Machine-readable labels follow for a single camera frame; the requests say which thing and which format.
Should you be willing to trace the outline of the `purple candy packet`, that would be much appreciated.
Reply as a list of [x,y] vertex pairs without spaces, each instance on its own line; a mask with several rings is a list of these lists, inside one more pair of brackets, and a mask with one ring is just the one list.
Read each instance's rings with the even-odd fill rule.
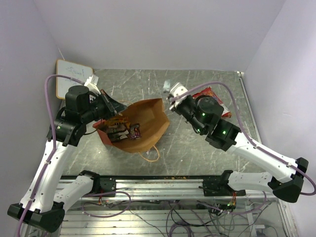
[[140,138],[141,138],[140,124],[139,123],[131,124],[129,127],[129,139],[136,140]]

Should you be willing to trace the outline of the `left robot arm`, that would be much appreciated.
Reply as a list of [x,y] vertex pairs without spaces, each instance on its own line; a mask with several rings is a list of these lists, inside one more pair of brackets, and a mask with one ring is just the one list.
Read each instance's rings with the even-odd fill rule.
[[51,119],[45,150],[36,175],[19,203],[10,205],[7,213],[18,220],[16,236],[27,224],[48,233],[59,229],[65,213],[84,195],[95,196],[101,190],[100,176],[82,171],[74,182],[57,192],[66,159],[71,155],[86,127],[93,121],[108,120],[126,110],[127,106],[112,99],[103,90],[84,85],[69,88],[65,107]]

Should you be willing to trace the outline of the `yellow candy packet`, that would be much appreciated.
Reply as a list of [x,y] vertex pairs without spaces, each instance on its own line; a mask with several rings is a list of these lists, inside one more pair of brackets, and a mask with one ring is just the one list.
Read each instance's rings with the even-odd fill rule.
[[121,124],[129,128],[130,122],[129,122],[128,117],[117,117],[117,118],[111,118],[109,120],[104,121],[105,126],[118,126]]

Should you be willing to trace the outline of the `large red snack bag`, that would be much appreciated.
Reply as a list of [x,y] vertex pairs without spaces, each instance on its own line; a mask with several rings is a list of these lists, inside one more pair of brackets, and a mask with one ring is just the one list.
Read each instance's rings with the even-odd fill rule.
[[205,89],[203,89],[202,91],[200,91],[198,93],[195,93],[193,95],[193,98],[196,99],[202,95],[211,96],[219,103],[219,105],[221,105],[224,108],[223,113],[222,113],[222,118],[231,118],[232,117],[231,111],[229,111],[229,109],[226,107],[226,105],[223,103],[223,101],[216,95],[216,93],[213,91],[213,89],[210,86],[206,87]]

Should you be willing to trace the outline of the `red paper bag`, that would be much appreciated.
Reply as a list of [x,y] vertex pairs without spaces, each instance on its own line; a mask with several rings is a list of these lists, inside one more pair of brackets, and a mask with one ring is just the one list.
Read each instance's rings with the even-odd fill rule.
[[135,102],[111,120],[93,124],[102,143],[127,153],[143,153],[162,138],[170,125],[161,98]]

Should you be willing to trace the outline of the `aluminium frame rail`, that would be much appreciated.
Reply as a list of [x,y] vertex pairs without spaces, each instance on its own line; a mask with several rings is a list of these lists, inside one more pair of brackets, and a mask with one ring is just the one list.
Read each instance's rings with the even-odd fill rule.
[[106,196],[108,200],[125,200],[128,193],[132,200],[172,200],[208,198],[229,199],[233,196],[223,188],[215,190],[218,176],[191,176],[179,177],[128,177],[128,176],[101,176],[101,190],[104,192],[116,191],[118,194]]

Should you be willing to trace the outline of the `silver blue snack packet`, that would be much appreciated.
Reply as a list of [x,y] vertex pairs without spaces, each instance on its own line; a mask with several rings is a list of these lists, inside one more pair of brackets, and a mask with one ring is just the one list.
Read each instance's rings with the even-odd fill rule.
[[170,82],[170,80],[165,80],[164,81],[162,89],[163,89],[164,93],[169,93],[170,92],[170,90],[171,90],[171,82]]

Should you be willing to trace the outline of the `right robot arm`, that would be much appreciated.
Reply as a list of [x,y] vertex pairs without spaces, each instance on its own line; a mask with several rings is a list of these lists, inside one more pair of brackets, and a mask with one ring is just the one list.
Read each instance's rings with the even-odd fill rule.
[[308,167],[306,159],[283,156],[248,138],[238,126],[221,118],[224,109],[210,96],[194,99],[187,95],[171,102],[170,110],[183,116],[195,133],[204,135],[211,146],[244,157],[264,170],[261,173],[224,171],[217,184],[221,194],[226,196],[233,191],[256,190],[273,193],[289,203],[298,200]]

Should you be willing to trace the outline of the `brown chocolate bar wrapper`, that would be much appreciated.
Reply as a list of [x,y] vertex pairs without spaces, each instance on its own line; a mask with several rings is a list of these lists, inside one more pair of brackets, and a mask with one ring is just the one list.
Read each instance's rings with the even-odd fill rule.
[[128,138],[129,131],[127,128],[110,128],[106,134],[111,142],[117,142]]

